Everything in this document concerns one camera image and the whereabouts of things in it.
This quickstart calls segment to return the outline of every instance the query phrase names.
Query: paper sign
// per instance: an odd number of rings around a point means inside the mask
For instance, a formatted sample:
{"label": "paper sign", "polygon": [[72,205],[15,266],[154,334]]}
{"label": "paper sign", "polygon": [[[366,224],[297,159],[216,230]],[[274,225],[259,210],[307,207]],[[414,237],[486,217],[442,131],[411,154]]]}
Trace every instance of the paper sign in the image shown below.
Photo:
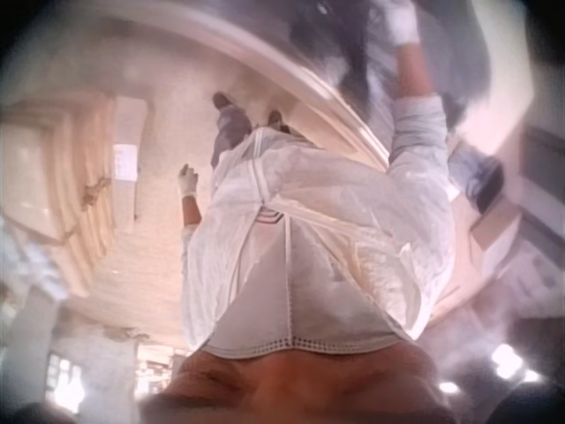
{"label": "paper sign", "polygon": [[138,180],[138,147],[132,144],[114,145],[114,179]]}

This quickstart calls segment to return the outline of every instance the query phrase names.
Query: forearm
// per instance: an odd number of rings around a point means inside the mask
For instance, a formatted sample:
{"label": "forearm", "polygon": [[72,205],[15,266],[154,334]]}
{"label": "forearm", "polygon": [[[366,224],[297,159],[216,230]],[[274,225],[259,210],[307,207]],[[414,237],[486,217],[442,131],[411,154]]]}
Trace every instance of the forearm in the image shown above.
{"label": "forearm", "polygon": [[419,43],[407,43],[396,48],[399,98],[425,97],[433,94],[426,69],[424,52]]}
{"label": "forearm", "polygon": [[184,226],[199,224],[202,221],[198,203],[194,196],[186,196],[182,199]]}

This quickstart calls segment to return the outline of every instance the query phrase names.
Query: foot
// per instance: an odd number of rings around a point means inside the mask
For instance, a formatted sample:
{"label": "foot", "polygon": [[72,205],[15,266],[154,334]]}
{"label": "foot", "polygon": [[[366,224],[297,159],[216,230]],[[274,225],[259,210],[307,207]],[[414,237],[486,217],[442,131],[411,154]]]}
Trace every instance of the foot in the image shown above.
{"label": "foot", "polygon": [[231,100],[228,99],[228,97],[224,93],[219,91],[214,94],[214,97],[212,97],[212,102],[214,103],[215,108],[218,110],[222,110],[226,106],[230,106],[232,104]]}
{"label": "foot", "polygon": [[275,124],[283,124],[283,115],[278,110],[272,110],[268,114],[267,125],[272,127]]}

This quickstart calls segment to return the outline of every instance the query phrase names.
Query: white glove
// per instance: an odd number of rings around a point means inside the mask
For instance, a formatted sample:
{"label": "white glove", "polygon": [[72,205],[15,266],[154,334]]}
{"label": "white glove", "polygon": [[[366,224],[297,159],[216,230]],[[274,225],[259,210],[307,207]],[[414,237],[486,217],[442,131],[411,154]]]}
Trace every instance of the white glove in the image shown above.
{"label": "white glove", "polygon": [[188,166],[188,163],[183,166],[183,169],[178,173],[178,188],[180,189],[180,197],[183,199],[188,196],[196,197],[196,185],[198,184],[198,174],[194,169]]}
{"label": "white glove", "polygon": [[411,0],[373,0],[387,23],[390,40],[395,47],[420,42],[416,8]]}

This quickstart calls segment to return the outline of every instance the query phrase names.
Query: pants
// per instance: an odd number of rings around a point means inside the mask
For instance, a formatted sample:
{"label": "pants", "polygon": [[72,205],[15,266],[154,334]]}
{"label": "pants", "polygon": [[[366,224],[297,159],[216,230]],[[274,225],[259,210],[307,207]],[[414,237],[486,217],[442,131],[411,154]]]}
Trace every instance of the pants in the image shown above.
{"label": "pants", "polygon": [[[215,138],[214,153],[210,161],[213,169],[218,166],[223,152],[236,148],[252,132],[251,121],[245,111],[233,104],[220,110],[217,125],[219,132]],[[290,134],[290,128],[282,122],[272,124],[271,128]]]}

